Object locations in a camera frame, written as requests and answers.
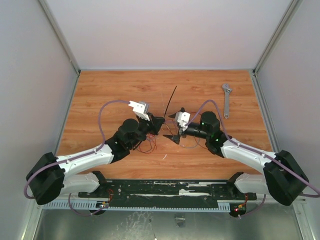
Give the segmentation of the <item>black zip tie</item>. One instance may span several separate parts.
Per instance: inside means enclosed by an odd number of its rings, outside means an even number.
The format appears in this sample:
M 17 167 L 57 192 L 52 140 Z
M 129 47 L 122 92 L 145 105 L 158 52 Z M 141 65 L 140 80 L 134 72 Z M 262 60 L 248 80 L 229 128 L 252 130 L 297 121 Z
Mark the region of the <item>black zip tie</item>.
M 170 103 L 171 103 L 172 98 L 173 98 L 173 96 L 174 96 L 174 94 L 175 94 L 175 92 L 176 92 L 177 87 L 178 87 L 177 85 L 174 87 L 174 89 L 173 89 L 173 91 L 172 91 L 172 93 L 171 93 L 171 95 L 170 95 L 170 98 L 169 98 L 169 100 L 168 100 L 168 102 L 167 102 L 167 105 L 166 105 L 166 107 L 165 107 L 165 111 L 164 111 L 164 114 L 163 114 L 163 117 L 164 117 L 164 118 L 165 118 L 166 115 L 167 115 L 167 112 L 168 112 Z

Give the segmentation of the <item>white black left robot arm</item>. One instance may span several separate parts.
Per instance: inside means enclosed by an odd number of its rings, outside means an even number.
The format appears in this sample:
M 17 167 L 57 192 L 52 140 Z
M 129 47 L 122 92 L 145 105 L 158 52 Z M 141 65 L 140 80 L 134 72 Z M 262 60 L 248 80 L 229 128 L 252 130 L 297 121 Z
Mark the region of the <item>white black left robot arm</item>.
M 57 197 L 88 192 L 103 197 L 108 190 L 97 173 L 84 171 L 100 165 L 109 165 L 127 157 L 147 135 L 158 135 L 165 118 L 148 113 L 148 120 L 138 117 L 126 119 L 115 134 L 101 145 L 71 155 L 54 156 L 45 153 L 26 175 L 26 189 L 30 189 L 38 205 L 45 205 Z

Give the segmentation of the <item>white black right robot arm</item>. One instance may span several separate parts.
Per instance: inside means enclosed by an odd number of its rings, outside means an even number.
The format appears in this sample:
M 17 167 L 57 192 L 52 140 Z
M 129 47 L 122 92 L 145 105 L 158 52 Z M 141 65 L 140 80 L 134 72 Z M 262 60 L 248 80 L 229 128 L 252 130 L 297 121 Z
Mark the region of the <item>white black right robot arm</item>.
M 180 143 L 181 137 L 204 139 L 206 148 L 213 155 L 238 161 L 259 172 L 258 175 L 235 173 L 226 187 L 230 198 L 239 199 L 247 193 L 263 194 L 289 206 L 306 188 L 309 180 L 288 151 L 263 151 L 225 135 L 212 111 L 203 112 L 199 122 L 190 122 L 190 117 L 184 108 L 170 115 L 178 131 L 176 135 L 167 135 L 167 138 L 176 144 Z

